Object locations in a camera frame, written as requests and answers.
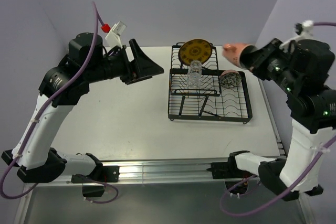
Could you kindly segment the pink white mug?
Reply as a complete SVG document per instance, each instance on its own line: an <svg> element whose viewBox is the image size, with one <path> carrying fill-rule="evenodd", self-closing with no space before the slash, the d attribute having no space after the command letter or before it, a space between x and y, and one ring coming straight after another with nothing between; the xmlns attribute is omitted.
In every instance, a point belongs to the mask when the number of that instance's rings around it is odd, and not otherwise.
<svg viewBox="0 0 336 224"><path fill-rule="evenodd" d="M246 69L241 60L244 55L256 51L257 47L252 44L239 42L232 44L224 44L222 46L222 49L223 49L222 55L224 58L226 58L230 63L232 63L236 67Z"/></svg>

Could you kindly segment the floral patterned bowl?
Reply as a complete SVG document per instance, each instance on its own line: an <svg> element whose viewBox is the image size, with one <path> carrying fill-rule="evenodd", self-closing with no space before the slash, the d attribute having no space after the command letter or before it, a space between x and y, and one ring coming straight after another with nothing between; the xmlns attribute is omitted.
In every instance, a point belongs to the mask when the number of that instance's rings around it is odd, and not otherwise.
<svg viewBox="0 0 336 224"><path fill-rule="evenodd" d="M219 84L224 88L234 88L241 83L241 75L236 70L225 70L219 77Z"/></svg>

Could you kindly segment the clear glass cup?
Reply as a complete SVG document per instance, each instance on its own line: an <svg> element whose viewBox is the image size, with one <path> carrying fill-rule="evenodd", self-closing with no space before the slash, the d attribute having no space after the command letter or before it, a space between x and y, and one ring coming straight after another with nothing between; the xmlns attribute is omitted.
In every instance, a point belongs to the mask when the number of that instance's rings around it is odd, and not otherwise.
<svg viewBox="0 0 336 224"><path fill-rule="evenodd" d="M193 60L190 63L188 74L201 75L202 74L202 63L198 60Z"/></svg>
<svg viewBox="0 0 336 224"><path fill-rule="evenodd" d="M187 74L187 87L189 89L199 89L201 87L201 72L189 71Z"/></svg>

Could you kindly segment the yellow patterned plate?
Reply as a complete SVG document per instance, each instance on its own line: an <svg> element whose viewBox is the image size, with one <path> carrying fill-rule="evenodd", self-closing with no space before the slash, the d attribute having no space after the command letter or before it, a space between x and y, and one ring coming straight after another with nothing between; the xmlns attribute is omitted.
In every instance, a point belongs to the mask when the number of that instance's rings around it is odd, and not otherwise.
<svg viewBox="0 0 336 224"><path fill-rule="evenodd" d="M179 61L189 66L192 61L204 64L212 55L212 44L204 39L193 39L185 42L178 51Z"/></svg>

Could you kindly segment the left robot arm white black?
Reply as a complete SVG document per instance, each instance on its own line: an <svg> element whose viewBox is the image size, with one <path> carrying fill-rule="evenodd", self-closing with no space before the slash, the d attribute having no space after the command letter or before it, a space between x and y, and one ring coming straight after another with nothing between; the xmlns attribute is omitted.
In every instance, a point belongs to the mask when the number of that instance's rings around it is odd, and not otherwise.
<svg viewBox="0 0 336 224"><path fill-rule="evenodd" d="M35 112L18 145L2 153L7 164L18 167L25 183L49 183L71 176L77 183L84 176L91 182L102 177L103 164L93 154L70 155L52 148L64 119L92 83L119 78L129 85L162 74L163 68L151 60L135 39L129 42L133 60L125 46L114 46L106 55L103 40L93 33L81 33L69 42L68 53L50 69L39 86Z"/></svg>

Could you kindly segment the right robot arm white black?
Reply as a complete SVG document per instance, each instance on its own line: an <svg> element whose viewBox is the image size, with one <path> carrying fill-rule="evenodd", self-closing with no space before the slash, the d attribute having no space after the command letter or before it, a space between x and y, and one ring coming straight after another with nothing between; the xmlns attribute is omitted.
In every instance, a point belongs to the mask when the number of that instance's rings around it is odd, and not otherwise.
<svg viewBox="0 0 336 224"><path fill-rule="evenodd" d="M226 44L224 57L260 80L273 81L287 96L292 119L292 137L285 159L265 158L250 151L230 154L227 170L234 177L244 171L284 201L301 193L321 195L318 182L322 153L335 133L335 90L325 82L335 60L328 44L292 40L286 46L273 39L257 49L248 44Z"/></svg>

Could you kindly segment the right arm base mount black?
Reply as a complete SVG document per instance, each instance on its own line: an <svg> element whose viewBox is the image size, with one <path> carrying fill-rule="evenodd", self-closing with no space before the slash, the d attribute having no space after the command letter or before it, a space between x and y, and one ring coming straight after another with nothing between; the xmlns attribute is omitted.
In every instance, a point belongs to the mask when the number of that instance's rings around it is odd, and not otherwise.
<svg viewBox="0 0 336 224"><path fill-rule="evenodd" d="M210 164L210 168L206 170L211 172L212 179L231 179L239 177L229 169L227 162L213 162Z"/></svg>

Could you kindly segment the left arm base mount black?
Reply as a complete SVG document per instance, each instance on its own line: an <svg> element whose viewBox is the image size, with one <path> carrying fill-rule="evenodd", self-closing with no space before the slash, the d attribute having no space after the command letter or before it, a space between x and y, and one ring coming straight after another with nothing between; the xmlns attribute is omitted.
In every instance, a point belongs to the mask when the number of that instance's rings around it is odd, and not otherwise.
<svg viewBox="0 0 336 224"><path fill-rule="evenodd" d="M82 184L82 195L86 200L95 203L111 202L119 195L114 185L119 180L119 174L119 166L101 166L89 175L72 175L71 183ZM104 193L112 193L112 198L103 200Z"/></svg>

